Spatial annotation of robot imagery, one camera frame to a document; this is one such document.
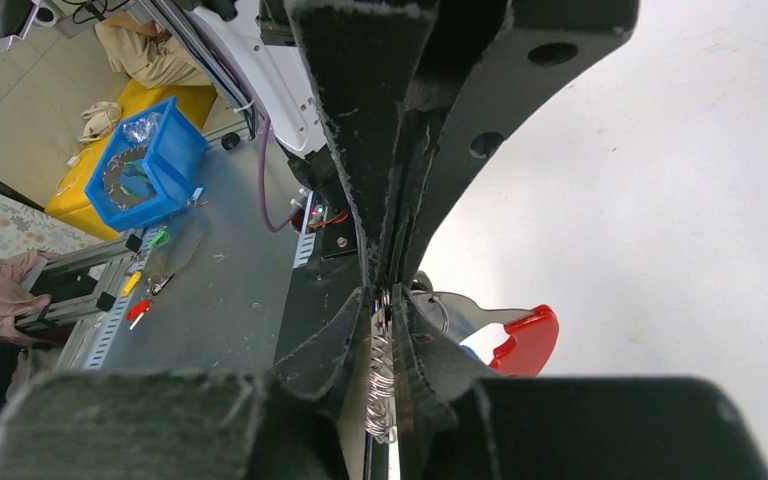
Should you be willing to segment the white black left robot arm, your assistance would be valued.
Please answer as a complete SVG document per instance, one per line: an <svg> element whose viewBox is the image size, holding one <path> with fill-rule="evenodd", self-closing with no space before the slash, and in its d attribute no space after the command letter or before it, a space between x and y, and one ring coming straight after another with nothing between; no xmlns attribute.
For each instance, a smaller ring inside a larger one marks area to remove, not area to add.
<svg viewBox="0 0 768 480"><path fill-rule="evenodd" d="M236 106L323 154L363 282L407 283L478 173L632 36L636 1L145 1Z"/></svg>

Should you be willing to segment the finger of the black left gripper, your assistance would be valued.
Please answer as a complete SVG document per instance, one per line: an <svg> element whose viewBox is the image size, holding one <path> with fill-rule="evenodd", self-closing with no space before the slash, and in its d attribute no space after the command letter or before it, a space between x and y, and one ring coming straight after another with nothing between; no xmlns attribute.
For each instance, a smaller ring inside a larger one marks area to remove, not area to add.
<svg viewBox="0 0 768 480"><path fill-rule="evenodd" d="M478 173L552 96L631 37L637 1L508 1L453 99L405 133L393 280L408 284L430 240Z"/></svg>
<svg viewBox="0 0 768 480"><path fill-rule="evenodd" d="M395 279L408 90L435 1L288 1L285 9L351 208L364 284Z"/></svg>

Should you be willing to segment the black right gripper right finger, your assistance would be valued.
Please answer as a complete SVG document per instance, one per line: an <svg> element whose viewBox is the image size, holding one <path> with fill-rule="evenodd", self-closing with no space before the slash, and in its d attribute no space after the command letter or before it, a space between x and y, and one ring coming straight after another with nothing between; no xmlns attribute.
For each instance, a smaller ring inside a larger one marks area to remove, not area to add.
<svg viewBox="0 0 768 480"><path fill-rule="evenodd" d="M410 291L391 288L397 428L486 430L490 403L482 382L499 375L434 327Z"/></svg>

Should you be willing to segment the blue key tag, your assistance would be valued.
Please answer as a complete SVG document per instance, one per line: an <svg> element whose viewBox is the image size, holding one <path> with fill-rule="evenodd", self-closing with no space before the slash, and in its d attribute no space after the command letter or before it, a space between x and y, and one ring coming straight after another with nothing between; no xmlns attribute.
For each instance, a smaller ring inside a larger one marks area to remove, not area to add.
<svg viewBox="0 0 768 480"><path fill-rule="evenodd" d="M481 363L485 363L484 360L469 345L461 343L461 344L459 344L459 346L460 346L461 349L463 349L472 358L478 360Z"/></svg>

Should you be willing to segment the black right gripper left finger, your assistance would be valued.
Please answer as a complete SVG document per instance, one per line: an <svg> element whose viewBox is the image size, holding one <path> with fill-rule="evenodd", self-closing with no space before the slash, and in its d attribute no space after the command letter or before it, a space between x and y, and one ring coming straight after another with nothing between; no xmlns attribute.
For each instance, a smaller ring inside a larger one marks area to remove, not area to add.
<svg viewBox="0 0 768 480"><path fill-rule="evenodd" d="M324 327L271 367L285 390L330 420L351 397L355 369L368 365L371 305L367 289L354 289Z"/></svg>

